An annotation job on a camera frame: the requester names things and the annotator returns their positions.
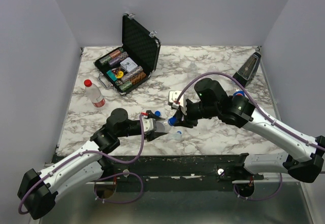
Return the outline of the blue label pepsi bottle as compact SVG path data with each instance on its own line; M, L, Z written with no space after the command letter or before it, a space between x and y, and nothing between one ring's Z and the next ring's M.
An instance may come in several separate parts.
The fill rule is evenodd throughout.
M169 120L165 121L156 121L156 132L157 133L168 133L171 130L172 126L169 123Z

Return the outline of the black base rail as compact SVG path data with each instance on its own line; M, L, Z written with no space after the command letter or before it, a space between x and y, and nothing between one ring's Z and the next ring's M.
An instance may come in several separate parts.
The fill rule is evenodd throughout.
M141 156L135 163L124 165L105 157L99 160L102 176L123 171L136 176L118 176L118 192L135 193L217 190L232 191L233 182L245 187L252 180L262 180L260 174L244 169L245 155L168 155Z

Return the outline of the red label plastic bottle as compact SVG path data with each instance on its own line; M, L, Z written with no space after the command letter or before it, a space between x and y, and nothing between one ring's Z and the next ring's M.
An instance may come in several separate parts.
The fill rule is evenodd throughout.
M104 106L106 101L100 89L95 84L92 83L90 87L85 86L85 93L95 107L100 108Z

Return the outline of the black metronome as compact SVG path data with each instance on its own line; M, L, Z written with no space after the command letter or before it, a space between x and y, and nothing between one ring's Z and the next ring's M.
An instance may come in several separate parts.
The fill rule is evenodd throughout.
M261 57L262 56L258 52L250 55L244 64L235 72L233 78L236 79L243 87L248 86L257 73Z

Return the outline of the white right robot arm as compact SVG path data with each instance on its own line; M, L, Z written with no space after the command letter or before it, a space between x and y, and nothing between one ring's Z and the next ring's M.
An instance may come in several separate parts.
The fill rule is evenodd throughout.
M283 151L275 154L242 154L234 165L234 175L245 179L251 174L284 173L313 183L324 164L324 137L302 134L269 115L243 95L227 95L218 81L204 78L194 89L199 101L185 99L183 92L170 91L168 103L176 110L174 126L193 128L200 119L217 117L227 125L251 131Z

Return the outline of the pepsi bottle near metronome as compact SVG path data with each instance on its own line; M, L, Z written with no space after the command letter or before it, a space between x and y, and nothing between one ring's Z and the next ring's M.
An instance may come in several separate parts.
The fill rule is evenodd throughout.
M245 97L245 93L244 91L242 90L236 90L234 93L233 93L233 96L242 96L242 97Z

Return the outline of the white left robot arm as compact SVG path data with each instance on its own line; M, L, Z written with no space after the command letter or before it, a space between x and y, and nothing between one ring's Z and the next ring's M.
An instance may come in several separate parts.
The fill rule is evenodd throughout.
M122 108L114 109L106 123L84 145L61 161L40 171L30 169L21 181L17 196L19 214L30 214L36 220L46 215L64 194L89 181L106 181L112 177L111 162L132 164L140 157L122 161L109 154L119 145L120 137L140 135L152 141L161 133L156 123L164 119L148 110L138 120L130 120Z

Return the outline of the red bottle cap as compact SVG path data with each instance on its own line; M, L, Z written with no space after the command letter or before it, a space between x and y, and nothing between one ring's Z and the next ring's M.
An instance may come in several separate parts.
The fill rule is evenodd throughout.
M92 81L89 80L89 79L86 79L86 80L84 80L84 85L85 85L86 87L90 87L90 86L92 86Z

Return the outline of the clear plastic bottle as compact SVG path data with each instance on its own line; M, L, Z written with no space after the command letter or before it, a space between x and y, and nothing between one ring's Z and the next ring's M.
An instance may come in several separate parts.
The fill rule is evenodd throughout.
M196 77L198 75L198 66L194 61L189 64L187 74L190 77Z
M209 66L207 72L218 72L218 68L216 66Z

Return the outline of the black poker chip case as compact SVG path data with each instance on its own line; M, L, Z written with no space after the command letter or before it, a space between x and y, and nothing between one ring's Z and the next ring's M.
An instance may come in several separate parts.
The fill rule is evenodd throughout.
M122 46L98 58L94 65L121 94L125 95L148 80L156 70L161 41L134 19L122 16Z

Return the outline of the clear plastic bottle right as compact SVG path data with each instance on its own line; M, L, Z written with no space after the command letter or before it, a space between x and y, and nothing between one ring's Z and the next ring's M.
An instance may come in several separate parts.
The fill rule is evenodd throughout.
M216 66L209 66L207 72L218 72L218 68Z

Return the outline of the clear plastic bottle left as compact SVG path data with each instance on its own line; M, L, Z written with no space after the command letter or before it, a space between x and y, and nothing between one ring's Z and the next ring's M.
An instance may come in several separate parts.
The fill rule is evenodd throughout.
M194 61L189 64L187 74L190 77L196 77L198 75L198 66Z

